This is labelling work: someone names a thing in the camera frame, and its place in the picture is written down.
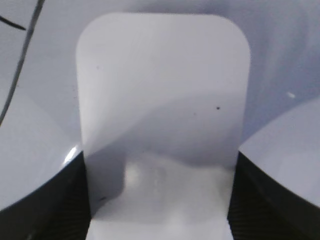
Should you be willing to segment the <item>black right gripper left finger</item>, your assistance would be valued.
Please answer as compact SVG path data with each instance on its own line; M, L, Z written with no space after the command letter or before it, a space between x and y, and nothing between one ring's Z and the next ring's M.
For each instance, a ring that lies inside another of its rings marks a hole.
M91 221L84 154L0 212L2 240L84 240Z

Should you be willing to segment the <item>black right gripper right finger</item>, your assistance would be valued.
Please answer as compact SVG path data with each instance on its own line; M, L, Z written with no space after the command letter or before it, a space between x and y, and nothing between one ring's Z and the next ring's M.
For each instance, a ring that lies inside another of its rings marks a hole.
M320 208L238 153L227 220L235 240L318 240Z

